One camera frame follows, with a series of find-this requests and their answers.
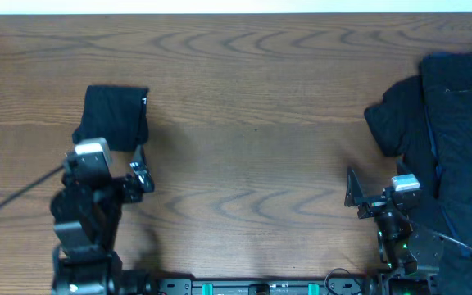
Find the dark teal t-shirt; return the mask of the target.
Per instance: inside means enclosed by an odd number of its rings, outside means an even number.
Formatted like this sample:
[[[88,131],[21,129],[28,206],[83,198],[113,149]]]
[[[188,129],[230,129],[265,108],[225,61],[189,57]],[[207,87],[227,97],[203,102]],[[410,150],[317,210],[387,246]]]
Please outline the dark teal t-shirt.
[[[112,151],[132,152],[149,138],[147,87],[89,85],[73,143],[104,138]]]

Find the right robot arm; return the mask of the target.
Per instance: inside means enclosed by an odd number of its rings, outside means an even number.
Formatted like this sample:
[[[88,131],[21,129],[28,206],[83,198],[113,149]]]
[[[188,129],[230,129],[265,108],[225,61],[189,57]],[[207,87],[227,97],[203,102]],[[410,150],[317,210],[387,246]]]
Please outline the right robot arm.
[[[437,294],[443,239],[407,216],[418,207],[422,194],[419,180],[401,161],[391,185],[379,195],[364,194],[355,171],[347,168],[344,206],[355,207],[360,219],[372,218],[378,227],[378,252],[387,267],[361,286],[363,294]]]

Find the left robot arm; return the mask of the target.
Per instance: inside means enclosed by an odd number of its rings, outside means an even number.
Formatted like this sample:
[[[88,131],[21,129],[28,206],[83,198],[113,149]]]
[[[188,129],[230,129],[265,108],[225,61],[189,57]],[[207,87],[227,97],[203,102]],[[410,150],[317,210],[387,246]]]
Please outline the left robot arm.
[[[155,189],[143,146],[130,162],[132,173],[114,177],[107,152],[72,152],[62,163],[64,188],[51,201],[53,229],[60,244],[53,252],[55,295],[155,294],[158,285],[145,270],[124,270],[114,250],[125,204]]]

